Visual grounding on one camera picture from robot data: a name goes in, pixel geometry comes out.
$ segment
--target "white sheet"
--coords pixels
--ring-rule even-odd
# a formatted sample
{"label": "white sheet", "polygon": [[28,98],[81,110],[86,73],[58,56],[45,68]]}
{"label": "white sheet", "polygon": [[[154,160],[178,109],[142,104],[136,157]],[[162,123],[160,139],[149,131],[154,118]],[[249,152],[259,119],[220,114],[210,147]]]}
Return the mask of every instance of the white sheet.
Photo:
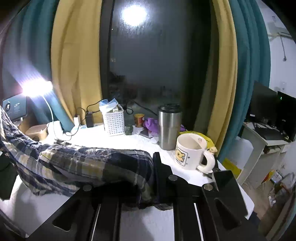
{"label": "white sheet", "polygon": [[[170,165],[172,172],[187,180],[188,183],[202,186],[212,181],[204,177],[197,170],[188,171],[180,169],[174,161],[174,151],[162,150],[159,145],[152,144],[148,142],[147,138],[139,135],[109,137],[104,132],[103,124],[99,124],[93,128],[86,128],[86,126],[80,127],[77,134],[72,137],[71,142],[87,147],[145,150],[151,156],[154,152],[159,152],[162,163]],[[44,143],[52,144],[53,137],[48,136]],[[240,189],[248,210],[246,218],[249,219],[254,209],[254,203],[245,191],[242,188]],[[10,200],[0,200],[0,209],[16,225],[30,235],[67,200],[68,197],[58,194],[34,196],[18,176]],[[123,212],[120,240],[173,240],[173,224],[173,210],[160,211],[154,207],[149,207],[134,212]]]}

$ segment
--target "curtain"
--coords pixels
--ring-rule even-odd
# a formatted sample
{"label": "curtain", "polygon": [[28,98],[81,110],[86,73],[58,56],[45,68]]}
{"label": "curtain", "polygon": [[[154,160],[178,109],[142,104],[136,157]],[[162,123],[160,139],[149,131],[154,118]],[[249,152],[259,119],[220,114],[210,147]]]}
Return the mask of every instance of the curtain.
{"label": "curtain", "polygon": [[215,16],[215,10],[212,2],[210,2],[210,14],[211,40],[208,68],[206,73],[205,84],[202,91],[202,97],[193,129],[194,131],[199,133],[207,133],[207,128],[211,118],[217,89],[219,64],[219,32]]}
{"label": "curtain", "polygon": [[237,40],[228,0],[213,0],[219,30],[216,97],[207,136],[220,150],[230,121],[237,81]]}
{"label": "curtain", "polygon": [[[86,109],[102,99],[99,72],[99,26],[102,0],[61,0],[54,19],[51,65],[53,86],[73,119],[84,118]],[[89,108],[98,111],[99,105]],[[94,114],[95,123],[102,114]]]}
{"label": "curtain", "polygon": [[[4,91],[17,81],[23,86],[28,80],[51,81],[50,43],[58,0],[32,0],[15,17],[7,31],[3,50],[2,81]],[[74,124],[52,91],[45,96],[54,119],[65,131]],[[39,124],[49,123],[51,114],[42,97],[32,98],[32,109]]]}
{"label": "curtain", "polygon": [[[28,4],[29,1],[30,0],[20,0],[18,4],[10,2],[0,9],[0,56],[3,55],[5,36],[12,19]],[[3,91],[2,66],[3,58],[0,58],[0,100],[7,99],[22,92],[21,86],[15,80],[13,83],[10,83],[13,87],[10,88],[9,91]]]}
{"label": "curtain", "polygon": [[270,49],[267,30],[255,0],[229,0],[238,50],[238,75],[233,111],[219,160],[223,161],[246,117],[255,81],[269,86]]}

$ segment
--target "mug handle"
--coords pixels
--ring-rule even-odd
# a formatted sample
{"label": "mug handle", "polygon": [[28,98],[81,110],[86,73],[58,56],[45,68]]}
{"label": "mug handle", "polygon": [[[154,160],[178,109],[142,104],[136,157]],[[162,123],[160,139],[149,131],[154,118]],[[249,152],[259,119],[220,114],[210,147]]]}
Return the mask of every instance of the mug handle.
{"label": "mug handle", "polygon": [[208,150],[204,151],[204,156],[207,159],[207,164],[206,165],[200,164],[197,166],[197,169],[206,174],[212,173],[213,172],[212,170],[215,166],[215,157]]}

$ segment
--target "cable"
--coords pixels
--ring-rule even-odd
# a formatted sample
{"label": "cable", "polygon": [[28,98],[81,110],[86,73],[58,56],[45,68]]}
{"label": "cable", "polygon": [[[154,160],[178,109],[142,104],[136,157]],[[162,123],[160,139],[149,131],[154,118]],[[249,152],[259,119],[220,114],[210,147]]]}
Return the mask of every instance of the cable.
{"label": "cable", "polygon": [[[53,113],[52,113],[52,109],[50,108],[49,103],[48,103],[47,100],[45,99],[44,95],[42,95],[42,97],[43,97],[43,99],[45,100],[45,102],[46,102],[46,104],[47,104],[47,106],[48,106],[48,108],[49,108],[49,110],[50,110],[50,114],[52,115],[52,129],[53,129],[53,131],[54,131],[54,115],[53,115]],[[57,135],[55,134],[55,131],[54,131],[54,136],[55,136],[59,141],[69,141],[69,140],[62,140],[62,139],[58,138]]]}
{"label": "cable", "polygon": [[284,47],[284,43],[283,43],[282,38],[281,38],[281,44],[282,44],[282,46],[283,46],[283,51],[284,51],[284,58],[283,58],[283,61],[286,61],[287,58],[286,58],[285,47]]}
{"label": "cable", "polygon": [[103,99],[99,100],[98,102],[96,102],[96,103],[94,103],[94,104],[90,104],[90,105],[86,108],[86,113],[88,113],[88,108],[89,108],[90,106],[96,105],[97,103],[99,103],[99,102],[102,101],[102,100],[103,100]]}
{"label": "cable", "polygon": [[91,111],[92,114],[97,113],[97,112],[100,112],[100,110],[97,110],[97,111]]}
{"label": "cable", "polygon": [[76,108],[76,112],[77,112],[77,109],[82,109],[82,110],[84,111],[85,115],[86,115],[86,111],[85,111],[85,109],[83,109],[83,108],[81,108],[81,107],[77,107],[77,108]]}
{"label": "cable", "polygon": [[65,133],[65,135],[68,136],[68,137],[71,137],[71,138],[70,138],[70,140],[71,140],[71,139],[72,139],[72,136],[74,136],[74,135],[78,132],[80,125],[81,125],[81,122],[79,123],[78,128],[77,128],[77,131],[76,131],[74,134],[67,135],[67,132],[69,132],[69,131],[67,131],[67,132]]}
{"label": "cable", "polygon": [[129,100],[129,101],[126,103],[126,113],[127,113],[128,115],[132,115],[132,114],[133,114],[133,109],[127,107],[127,105],[128,105],[129,102],[135,103],[135,104],[138,105],[139,107],[141,107],[141,108],[143,108],[143,109],[145,109],[145,110],[151,112],[152,114],[158,116],[158,114],[156,114],[154,111],[152,111],[152,110],[150,110],[150,109],[148,109],[148,108],[146,108],[146,107],[140,105],[138,102],[136,102],[136,101],[134,101],[134,100]]}

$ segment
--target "yellow curtain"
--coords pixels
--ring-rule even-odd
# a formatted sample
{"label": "yellow curtain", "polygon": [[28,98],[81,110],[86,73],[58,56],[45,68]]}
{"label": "yellow curtain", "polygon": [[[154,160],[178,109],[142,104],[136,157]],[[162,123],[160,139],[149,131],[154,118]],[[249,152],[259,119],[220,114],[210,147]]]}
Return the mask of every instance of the yellow curtain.
{"label": "yellow curtain", "polygon": [[213,0],[219,30],[219,69],[215,102],[207,130],[220,151],[230,121],[237,82],[237,40],[228,0]]}
{"label": "yellow curtain", "polygon": [[[102,99],[99,71],[99,28],[102,0],[60,0],[51,45],[52,83],[73,120],[78,107]],[[89,107],[99,110],[99,105]],[[84,118],[84,112],[77,110]],[[102,122],[101,112],[94,114]]]}
{"label": "yellow curtain", "polygon": [[194,124],[194,131],[200,133],[207,133],[209,121],[211,118],[216,90],[217,90],[217,78],[218,78],[218,64],[219,64],[219,31],[215,15],[213,3],[210,2],[211,12],[211,42],[210,52],[207,67],[207,74],[205,78],[205,85],[202,91],[202,98],[197,113],[197,117]]}

